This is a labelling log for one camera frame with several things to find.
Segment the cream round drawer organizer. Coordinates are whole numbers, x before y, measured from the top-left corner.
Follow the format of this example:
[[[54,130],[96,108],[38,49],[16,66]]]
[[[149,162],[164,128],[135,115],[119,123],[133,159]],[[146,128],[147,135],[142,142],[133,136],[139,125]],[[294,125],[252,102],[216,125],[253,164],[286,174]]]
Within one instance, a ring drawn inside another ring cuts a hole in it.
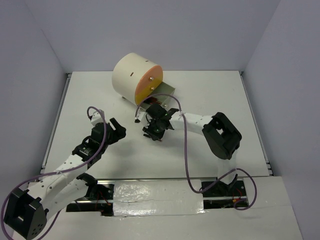
[[[175,88],[164,82],[164,72],[160,65],[134,52],[124,56],[114,67],[113,89],[123,98],[143,110],[148,109],[149,98],[156,98],[167,107],[170,99],[164,94],[173,95]]]

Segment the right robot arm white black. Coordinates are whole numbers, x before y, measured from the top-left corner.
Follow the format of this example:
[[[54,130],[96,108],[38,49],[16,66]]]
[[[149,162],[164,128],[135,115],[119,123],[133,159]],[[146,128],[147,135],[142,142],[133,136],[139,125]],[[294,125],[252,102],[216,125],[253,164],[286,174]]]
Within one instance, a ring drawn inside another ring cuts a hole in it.
[[[144,136],[153,141],[160,141],[166,130],[185,130],[204,136],[211,152],[217,157],[217,177],[222,178],[217,184],[218,192],[228,196],[235,189],[237,150],[242,135],[228,117],[217,112],[215,115],[198,115],[182,112],[177,108],[166,110],[158,104],[146,110],[149,115],[147,126],[143,127]]]

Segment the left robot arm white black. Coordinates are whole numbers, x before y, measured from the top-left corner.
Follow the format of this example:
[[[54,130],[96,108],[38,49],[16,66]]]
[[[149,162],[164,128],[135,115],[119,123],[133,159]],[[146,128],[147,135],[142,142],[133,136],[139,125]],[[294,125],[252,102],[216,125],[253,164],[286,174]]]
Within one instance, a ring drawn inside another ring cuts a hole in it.
[[[108,146],[125,138],[126,128],[115,118],[98,122],[81,144],[52,173],[39,177],[39,182],[22,190],[16,187],[8,196],[2,213],[2,225],[8,225],[26,240],[33,240],[48,220],[70,202],[98,194],[97,180],[87,170],[99,161]]]

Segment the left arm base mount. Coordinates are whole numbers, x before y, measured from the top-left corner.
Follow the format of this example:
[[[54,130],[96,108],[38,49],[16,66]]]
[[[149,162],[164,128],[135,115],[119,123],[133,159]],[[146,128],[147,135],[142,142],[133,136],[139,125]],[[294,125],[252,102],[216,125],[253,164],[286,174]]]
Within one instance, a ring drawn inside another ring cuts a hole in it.
[[[73,201],[66,207],[68,213],[97,212],[103,217],[114,215],[113,199],[114,187],[112,183],[100,184],[93,176],[83,173],[79,176],[88,187],[86,194]]]

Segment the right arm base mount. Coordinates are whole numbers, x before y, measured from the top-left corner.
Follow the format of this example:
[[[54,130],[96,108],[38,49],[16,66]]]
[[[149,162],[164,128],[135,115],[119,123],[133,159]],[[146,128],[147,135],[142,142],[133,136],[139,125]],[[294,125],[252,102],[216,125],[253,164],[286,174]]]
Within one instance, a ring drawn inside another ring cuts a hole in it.
[[[234,204],[239,209],[249,206],[247,192],[242,178],[236,178],[227,185],[222,181],[216,183],[213,187],[202,193],[203,207],[205,210],[210,209],[229,209]]]

